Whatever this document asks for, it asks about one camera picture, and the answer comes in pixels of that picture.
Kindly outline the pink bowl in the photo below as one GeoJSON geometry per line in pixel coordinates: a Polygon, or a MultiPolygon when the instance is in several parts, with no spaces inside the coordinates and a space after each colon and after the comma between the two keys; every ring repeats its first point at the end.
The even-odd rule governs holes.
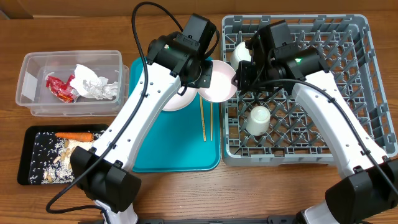
{"type": "Polygon", "coordinates": [[[236,72],[224,61],[212,60],[213,68],[209,88],[199,88],[199,95],[206,101],[212,103],[221,103],[227,101],[237,91],[236,85],[232,79],[236,72]]]}

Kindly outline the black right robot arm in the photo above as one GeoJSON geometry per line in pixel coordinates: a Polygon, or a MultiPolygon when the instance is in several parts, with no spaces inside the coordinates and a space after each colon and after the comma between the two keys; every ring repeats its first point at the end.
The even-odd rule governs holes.
{"type": "Polygon", "coordinates": [[[301,49],[285,21],[260,28],[236,72],[238,89],[287,93],[307,112],[337,165],[340,181],[324,201],[298,212],[296,223],[360,223],[397,206],[397,161],[359,123],[338,90],[323,55],[301,49]]]}

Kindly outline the pile of rice and peanuts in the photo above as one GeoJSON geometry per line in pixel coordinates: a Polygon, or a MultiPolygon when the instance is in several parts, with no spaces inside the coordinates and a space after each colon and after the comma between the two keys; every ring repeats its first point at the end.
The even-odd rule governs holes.
{"type": "Polygon", "coordinates": [[[41,131],[34,137],[33,153],[30,161],[28,183],[41,184],[67,184],[74,180],[70,157],[76,147],[89,150],[94,140],[104,133],[88,131],[92,141],[78,141],[76,139],[61,138],[53,131],[41,131]]]}

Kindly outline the white bowl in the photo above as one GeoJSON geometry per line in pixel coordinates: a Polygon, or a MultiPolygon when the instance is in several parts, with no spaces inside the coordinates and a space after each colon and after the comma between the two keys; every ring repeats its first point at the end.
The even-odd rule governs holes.
{"type": "Polygon", "coordinates": [[[230,64],[232,68],[236,71],[239,67],[240,61],[251,61],[251,55],[249,53],[249,49],[246,48],[245,41],[240,42],[234,49],[231,57],[230,64]]]}

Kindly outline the white cup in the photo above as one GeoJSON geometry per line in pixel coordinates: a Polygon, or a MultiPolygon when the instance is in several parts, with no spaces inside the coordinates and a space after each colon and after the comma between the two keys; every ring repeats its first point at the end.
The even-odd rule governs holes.
{"type": "Polygon", "coordinates": [[[254,136],[260,136],[267,132],[270,124],[271,114],[264,106],[254,107],[248,118],[246,131],[254,136]]]}

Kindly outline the orange carrot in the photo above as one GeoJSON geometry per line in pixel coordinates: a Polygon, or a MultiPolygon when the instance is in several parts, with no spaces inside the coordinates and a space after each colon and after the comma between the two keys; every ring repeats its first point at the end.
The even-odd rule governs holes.
{"type": "Polygon", "coordinates": [[[55,136],[81,142],[91,142],[94,140],[94,135],[92,133],[56,133],[55,136]]]}

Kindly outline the pink plate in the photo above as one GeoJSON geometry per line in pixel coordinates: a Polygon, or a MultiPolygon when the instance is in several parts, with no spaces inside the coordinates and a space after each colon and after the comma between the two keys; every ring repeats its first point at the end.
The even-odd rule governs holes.
{"type": "Polygon", "coordinates": [[[196,88],[187,88],[183,95],[176,93],[164,106],[163,111],[177,111],[188,106],[196,97],[196,88]]]}

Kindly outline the red snack wrapper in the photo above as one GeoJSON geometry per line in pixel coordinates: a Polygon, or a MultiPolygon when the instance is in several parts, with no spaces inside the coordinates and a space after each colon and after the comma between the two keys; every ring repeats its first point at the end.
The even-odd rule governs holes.
{"type": "Polygon", "coordinates": [[[77,101],[80,94],[74,87],[71,86],[70,82],[75,78],[74,74],[71,74],[66,83],[62,82],[61,79],[53,77],[48,74],[45,77],[46,87],[55,95],[59,100],[64,103],[74,103],[77,101]]]}

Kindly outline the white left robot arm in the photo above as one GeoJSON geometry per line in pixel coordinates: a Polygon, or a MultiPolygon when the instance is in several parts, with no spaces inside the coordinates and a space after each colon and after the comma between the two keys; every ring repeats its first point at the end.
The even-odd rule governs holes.
{"type": "Polygon", "coordinates": [[[208,57],[220,33],[209,19],[192,14],[182,31],[162,35],[142,57],[139,83],[110,127],[88,150],[77,147],[70,162],[74,184],[94,201],[105,223],[136,223],[132,203],[141,187],[130,174],[147,133],[180,88],[208,88],[213,62],[208,57]]]}

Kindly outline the aluminium foil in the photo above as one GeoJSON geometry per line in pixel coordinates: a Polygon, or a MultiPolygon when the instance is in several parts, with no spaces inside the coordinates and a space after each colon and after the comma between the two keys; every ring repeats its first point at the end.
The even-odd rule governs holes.
{"type": "Polygon", "coordinates": [[[112,100],[114,96],[118,93],[118,82],[113,82],[111,84],[103,84],[102,81],[93,84],[93,89],[91,94],[97,100],[108,99],[112,100]]]}

